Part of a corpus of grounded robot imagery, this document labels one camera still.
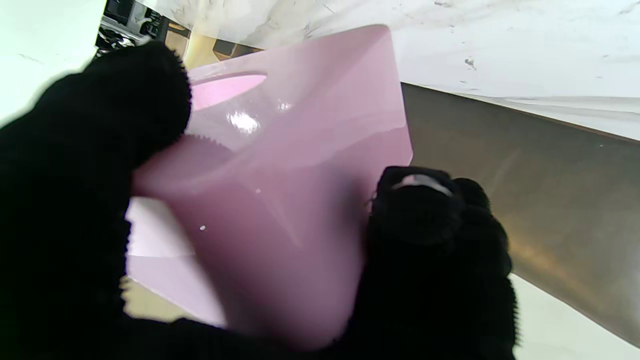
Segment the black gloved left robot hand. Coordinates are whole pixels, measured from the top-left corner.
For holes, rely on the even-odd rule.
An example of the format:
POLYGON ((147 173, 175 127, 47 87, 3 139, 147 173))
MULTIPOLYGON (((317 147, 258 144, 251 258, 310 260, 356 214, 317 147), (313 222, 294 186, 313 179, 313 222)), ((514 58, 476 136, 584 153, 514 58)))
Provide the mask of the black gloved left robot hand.
POLYGON ((125 313, 133 171, 190 112, 181 60, 150 41, 58 79, 1 128, 2 359, 514 359, 508 236, 477 182, 418 166, 380 177, 354 311, 328 347, 125 313))

